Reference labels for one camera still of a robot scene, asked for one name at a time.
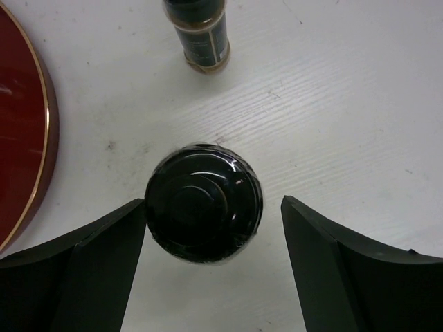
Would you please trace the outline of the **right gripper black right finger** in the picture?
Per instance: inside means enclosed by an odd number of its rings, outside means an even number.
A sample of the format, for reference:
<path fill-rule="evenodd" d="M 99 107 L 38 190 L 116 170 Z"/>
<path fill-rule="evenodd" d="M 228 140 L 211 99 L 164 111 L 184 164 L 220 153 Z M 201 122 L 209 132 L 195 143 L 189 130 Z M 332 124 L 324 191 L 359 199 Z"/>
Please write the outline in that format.
<path fill-rule="evenodd" d="M 375 241 L 292 196 L 284 235 L 308 331 L 441 331 L 442 259 Z"/>

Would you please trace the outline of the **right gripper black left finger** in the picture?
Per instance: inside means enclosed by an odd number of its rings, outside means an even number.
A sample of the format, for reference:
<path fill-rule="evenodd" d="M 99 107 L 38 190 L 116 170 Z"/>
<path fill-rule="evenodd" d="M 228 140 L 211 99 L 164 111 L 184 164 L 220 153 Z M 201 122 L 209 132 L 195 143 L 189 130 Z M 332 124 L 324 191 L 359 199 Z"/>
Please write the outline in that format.
<path fill-rule="evenodd" d="M 2 331 L 119 331 L 145 235 L 135 199 L 1 259 Z"/>

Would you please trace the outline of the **small black cap spice bottle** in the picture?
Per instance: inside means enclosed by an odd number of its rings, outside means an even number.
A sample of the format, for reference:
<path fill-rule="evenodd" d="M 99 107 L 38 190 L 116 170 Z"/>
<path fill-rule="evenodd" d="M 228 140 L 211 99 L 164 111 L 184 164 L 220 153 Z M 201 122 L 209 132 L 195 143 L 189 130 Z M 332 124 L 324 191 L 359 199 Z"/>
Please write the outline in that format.
<path fill-rule="evenodd" d="M 185 59 L 196 71 L 212 74 L 228 63 L 226 5 L 224 0 L 163 2 L 165 15 L 177 32 Z"/>

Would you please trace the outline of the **black grinder bottle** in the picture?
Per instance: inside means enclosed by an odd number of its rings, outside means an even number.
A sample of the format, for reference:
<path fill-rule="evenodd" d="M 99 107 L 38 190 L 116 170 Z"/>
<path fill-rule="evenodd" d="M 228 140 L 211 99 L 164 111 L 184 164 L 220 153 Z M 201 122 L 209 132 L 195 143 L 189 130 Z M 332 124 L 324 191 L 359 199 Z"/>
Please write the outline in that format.
<path fill-rule="evenodd" d="M 221 264 L 257 234 L 264 197 L 250 164 L 220 145 L 195 143 L 168 154 L 145 190 L 147 227 L 172 256 Z"/>

